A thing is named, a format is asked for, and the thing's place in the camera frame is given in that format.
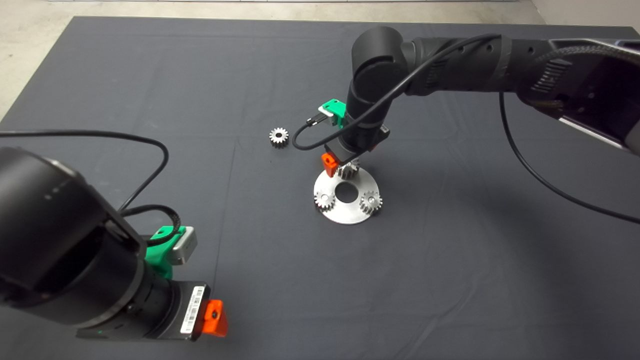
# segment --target barcode label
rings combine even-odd
[[[193,326],[196,324],[196,317],[198,317],[198,310],[202,302],[202,294],[204,294],[204,286],[194,286],[191,299],[189,300],[189,306],[184,314],[184,321],[180,328],[181,333],[191,334],[193,332]]]

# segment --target gray fabric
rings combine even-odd
[[[517,162],[495,94],[395,101],[363,166],[385,207],[337,225],[312,205],[321,150],[273,149],[344,98],[354,39],[374,24],[75,18],[3,129],[89,128],[164,141],[137,204],[174,207],[199,245],[176,279],[214,284],[226,339],[104,343],[0,309],[2,359],[621,359],[640,356],[636,225],[550,193]],[[631,28],[394,24],[407,39],[635,38]],[[640,215],[640,161],[507,98],[544,176]],[[319,138],[328,126],[309,131]],[[118,140],[3,140],[81,171],[114,205],[159,161]],[[167,219],[138,217],[153,231]]]

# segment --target circular metal plate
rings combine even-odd
[[[360,198],[365,192],[380,193],[376,180],[363,168],[360,168],[360,170],[348,180],[341,179],[339,176],[329,177],[329,175],[323,171],[316,179],[314,194],[317,192],[335,193],[335,188],[341,183],[351,183],[355,186],[356,189],[358,189],[358,197],[349,203],[342,202],[336,198],[333,208],[322,212],[322,215],[338,224],[357,224],[367,220],[371,215],[365,214],[360,209]]]

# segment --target small spur gear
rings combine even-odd
[[[314,202],[318,210],[328,211],[331,210],[335,204],[335,195],[332,193],[317,192],[314,195]]]
[[[369,215],[373,215],[382,208],[382,197],[377,192],[365,192],[360,198],[360,209]]]
[[[338,176],[342,179],[351,179],[360,170],[360,159],[355,158],[338,168]]]
[[[269,133],[269,141],[274,147],[285,147],[289,143],[289,132],[283,127],[276,127]]]

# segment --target orange bracket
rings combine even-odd
[[[229,324],[222,300],[209,300],[204,313],[202,333],[224,338],[228,328]]]
[[[329,177],[333,177],[335,175],[335,171],[338,170],[338,162],[335,161],[333,155],[328,152],[322,154],[322,164],[324,165],[324,170]]]

